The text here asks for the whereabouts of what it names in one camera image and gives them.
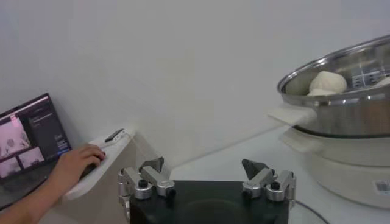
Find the human arm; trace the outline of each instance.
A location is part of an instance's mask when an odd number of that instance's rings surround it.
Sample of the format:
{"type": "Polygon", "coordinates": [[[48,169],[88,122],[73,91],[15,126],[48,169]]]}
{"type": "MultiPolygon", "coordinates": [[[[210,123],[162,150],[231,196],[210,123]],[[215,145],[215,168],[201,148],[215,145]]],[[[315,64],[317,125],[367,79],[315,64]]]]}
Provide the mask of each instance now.
{"type": "Polygon", "coordinates": [[[49,178],[33,193],[15,203],[0,215],[1,224],[35,224],[80,179],[87,165],[100,165],[104,152],[87,144],[63,154],[49,178]]]}

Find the human hand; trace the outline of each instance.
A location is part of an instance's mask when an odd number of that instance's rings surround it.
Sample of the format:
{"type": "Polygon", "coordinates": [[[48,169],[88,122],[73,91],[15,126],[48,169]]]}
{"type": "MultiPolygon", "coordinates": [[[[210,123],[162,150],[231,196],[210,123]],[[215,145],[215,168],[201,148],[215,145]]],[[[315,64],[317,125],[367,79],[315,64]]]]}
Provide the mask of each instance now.
{"type": "Polygon", "coordinates": [[[98,166],[103,159],[105,159],[105,153],[96,145],[86,144],[81,148],[71,150],[60,157],[46,185],[61,197],[79,182],[87,165],[98,166]]]}

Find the white wall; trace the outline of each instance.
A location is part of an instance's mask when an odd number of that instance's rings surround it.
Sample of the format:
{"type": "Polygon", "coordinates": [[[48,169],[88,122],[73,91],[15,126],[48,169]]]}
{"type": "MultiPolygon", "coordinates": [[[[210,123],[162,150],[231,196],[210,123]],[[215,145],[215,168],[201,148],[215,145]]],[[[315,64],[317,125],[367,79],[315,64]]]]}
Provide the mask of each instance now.
{"type": "Polygon", "coordinates": [[[172,165],[275,125],[315,57],[390,32],[390,2],[2,0],[0,111],[45,91],[74,145],[134,124],[172,165]]]}

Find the video feed on screen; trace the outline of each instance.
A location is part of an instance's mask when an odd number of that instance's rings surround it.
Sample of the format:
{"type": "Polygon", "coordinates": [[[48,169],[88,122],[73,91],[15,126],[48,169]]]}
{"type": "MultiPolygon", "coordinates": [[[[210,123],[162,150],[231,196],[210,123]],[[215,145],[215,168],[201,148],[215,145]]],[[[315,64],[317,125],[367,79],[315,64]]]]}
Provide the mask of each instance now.
{"type": "Polygon", "coordinates": [[[31,146],[19,118],[0,125],[0,158],[4,158],[31,146]]]}
{"type": "Polygon", "coordinates": [[[39,147],[33,148],[32,150],[28,150],[19,155],[19,159],[22,162],[24,168],[28,168],[33,165],[37,165],[40,162],[43,162],[43,155],[39,147]]]}
{"type": "Polygon", "coordinates": [[[0,163],[0,177],[4,178],[6,176],[17,173],[21,170],[18,160],[14,157],[0,163]]]}

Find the computer mouse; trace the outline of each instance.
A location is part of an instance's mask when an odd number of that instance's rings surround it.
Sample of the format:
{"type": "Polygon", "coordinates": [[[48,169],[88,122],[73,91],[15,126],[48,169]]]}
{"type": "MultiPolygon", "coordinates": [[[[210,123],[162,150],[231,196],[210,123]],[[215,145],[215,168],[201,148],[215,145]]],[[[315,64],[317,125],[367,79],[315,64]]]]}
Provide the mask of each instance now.
{"type": "Polygon", "coordinates": [[[88,174],[90,174],[90,172],[92,172],[92,170],[96,169],[96,165],[94,163],[91,163],[89,165],[87,165],[87,167],[84,169],[83,173],[81,174],[81,177],[80,179],[82,179],[83,177],[87,176],[88,174]]]}

